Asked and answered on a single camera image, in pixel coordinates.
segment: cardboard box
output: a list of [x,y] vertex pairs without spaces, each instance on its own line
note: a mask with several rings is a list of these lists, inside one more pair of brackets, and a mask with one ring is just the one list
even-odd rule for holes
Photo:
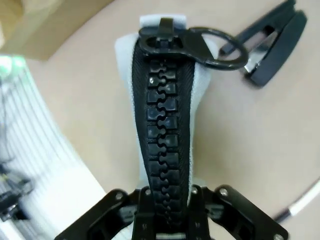
[[0,0],[0,54],[47,60],[112,1]]

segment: zipper slider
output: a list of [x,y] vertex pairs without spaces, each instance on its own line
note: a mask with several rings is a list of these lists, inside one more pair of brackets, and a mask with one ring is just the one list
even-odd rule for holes
[[[215,59],[203,34],[223,38],[240,51],[240,56],[233,60]],[[248,62],[246,48],[231,35],[208,27],[180,29],[174,27],[172,18],[161,18],[158,27],[143,27],[139,31],[139,46],[146,56],[173,59],[189,58],[211,69],[236,70]]]

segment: zipper teeth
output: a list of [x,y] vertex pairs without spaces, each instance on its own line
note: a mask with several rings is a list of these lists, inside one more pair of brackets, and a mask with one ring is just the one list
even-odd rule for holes
[[181,223],[177,65],[152,60],[147,83],[147,142],[150,186],[158,216]]

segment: black metal ring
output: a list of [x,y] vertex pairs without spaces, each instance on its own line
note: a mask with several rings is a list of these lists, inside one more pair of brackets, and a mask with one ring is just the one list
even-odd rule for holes
[[232,44],[236,49],[240,51],[240,56],[236,59],[232,60],[218,60],[218,59],[208,59],[205,61],[204,65],[209,68],[214,68],[218,70],[237,70],[240,68],[243,68],[248,60],[249,60],[249,54],[247,49],[241,44],[236,38],[231,36],[230,34],[214,29],[209,27],[191,27],[189,28],[191,32],[199,33],[199,34],[209,34],[214,35],[219,38],[222,38],[228,43]]

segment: beige table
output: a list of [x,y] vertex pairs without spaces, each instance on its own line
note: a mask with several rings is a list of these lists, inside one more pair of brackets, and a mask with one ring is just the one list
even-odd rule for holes
[[[138,152],[115,40],[136,32],[139,16],[152,13],[183,13],[189,26],[236,34],[280,2],[116,0],[48,62],[29,66],[55,120],[103,188],[131,191],[138,180]],[[196,118],[195,175],[211,189],[232,185],[270,215],[320,175],[320,1],[300,0],[297,7],[305,10],[307,27],[272,82],[256,89],[238,71],[219,72]],[[291,239],[320,239],[319,214],[317,198],[285,224]],[[212,235],[231,239],[217,227]]]

